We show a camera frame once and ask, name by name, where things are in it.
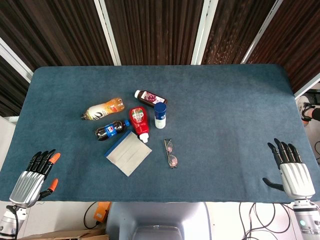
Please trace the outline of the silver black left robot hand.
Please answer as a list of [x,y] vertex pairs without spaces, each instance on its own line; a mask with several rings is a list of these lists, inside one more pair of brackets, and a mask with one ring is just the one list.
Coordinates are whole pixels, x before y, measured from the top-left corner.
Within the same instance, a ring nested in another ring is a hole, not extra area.
[[46,190],[42,190],[42,186],[60,157],[61,153],[55,149],[37,152],[19,176],[9,197],[10,202],[19,208],[27,209],[51,195],[56,190],[59,180],[53,179]]

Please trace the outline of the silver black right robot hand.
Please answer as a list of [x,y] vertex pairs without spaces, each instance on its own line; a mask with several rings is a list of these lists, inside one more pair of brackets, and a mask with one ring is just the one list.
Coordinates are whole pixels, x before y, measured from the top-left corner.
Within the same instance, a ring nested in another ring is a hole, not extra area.
[[268,143],[271,149],[282,183],[271,182],[264,177],[263,182],[270,188],[282,191],[294,201],[310,200],[316,193],[310,172],[302,162],[298,149],[291,143],[274,139]]

